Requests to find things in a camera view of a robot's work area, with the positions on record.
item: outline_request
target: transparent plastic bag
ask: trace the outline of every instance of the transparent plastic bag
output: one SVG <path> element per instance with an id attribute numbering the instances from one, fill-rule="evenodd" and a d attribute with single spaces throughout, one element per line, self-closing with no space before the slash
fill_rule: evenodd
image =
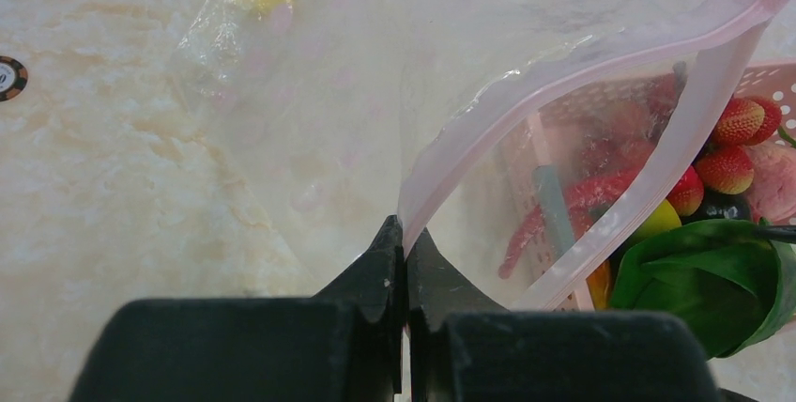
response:
<path id="1" fill-rule="evenodd" d="M 431 222 L 443 255 L 496 300 L 554 308 L 588 290 L 609 249 L 674 185 L 787 1 L 208 0 L 173 68 L 191 110 L 322 281 L 365 250 L 398 200 L 405 253 Z M 561 210 L 588 178 L 575 150 L 620 141 L 611 110 L 649 109 L 656 78 L 676 63 L 682 97 L 628 127 L 646 134 L 649 154 L 576 235 Z M 637 87 L 611 83 L 619 98 L 577 96 L 625 80 Z M 573 109 L 607 126 L 560 121 Z M 571 147 L 551 152 L 566 128 Z M 556 253 L 499 278 L 522 211 L 542 198 L 559 205 L 545 208 L 555 222 L 542 222 Z"/>

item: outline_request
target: yellow lemon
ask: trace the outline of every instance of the yellow lemon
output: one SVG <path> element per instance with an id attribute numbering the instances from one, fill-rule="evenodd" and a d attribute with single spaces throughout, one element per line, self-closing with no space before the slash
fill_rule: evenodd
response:
<path id="1" fill-rule="evenodd" d="M 658 208 L 652 212 L 650 217 L 644 221 L 644 224 L 641 224 L 641 226 L 633 232 L 626 244 L 628 246 L 636 245 L 642 240 L 673 230 L 678 226 L 682 226 L 680 216 L 677 215 L 677 211 L 674 210 L 674 207 L 664 200 L 663 203 L 658 205 Z"/>

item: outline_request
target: marble surface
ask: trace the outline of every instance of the marble surface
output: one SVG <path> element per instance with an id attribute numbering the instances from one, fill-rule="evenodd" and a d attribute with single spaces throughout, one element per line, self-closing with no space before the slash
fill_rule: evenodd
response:
<path id="1" fill-rule="evenodd" d="M 130 299 L 322 285 L 171 95 L 168 59 L 203 1 L 0 0 L 0 54 L 30 71 L 0 103 L 0 400 L 64 400 Z M 794 12 L 760 57 L 796 55 Z M 712 367 L 730 389 L 790 400 L 794 340 Z"/>

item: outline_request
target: poker chip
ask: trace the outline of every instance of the poker chip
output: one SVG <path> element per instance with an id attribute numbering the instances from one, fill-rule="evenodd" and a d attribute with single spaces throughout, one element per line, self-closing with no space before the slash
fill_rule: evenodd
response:
<path id="1" fill-rule="evenodd" d="M 0 101 L 11 100 L 20 95 L 26 85 L 25 66 L 16 59 L 0 56 Z"/>

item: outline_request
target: red chili pepper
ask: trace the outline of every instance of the red chili pepper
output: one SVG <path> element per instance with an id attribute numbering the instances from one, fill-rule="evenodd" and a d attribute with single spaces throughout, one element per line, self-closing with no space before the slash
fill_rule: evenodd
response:
<path id="1" fill-rule="evenodd" d="M 616 202 L 627 191 L 640 171 L 640 167 L 625 169 L 606 176 L 588 178 L 570 186 L 564 192 L 564 201 L 567 204 L 571 222 L 575 224 L 573 221 L 579 219 L 584 211 L 588 212 L 589 209 Z M 542 209 L 536 206 L 525 217 L 509 241 L 506 257 L 497 272 L 500 278 L 506 279 L 512 276 L 523 251 L 532 240 L 536 240 L 543 232 L 544 216 Z"/>

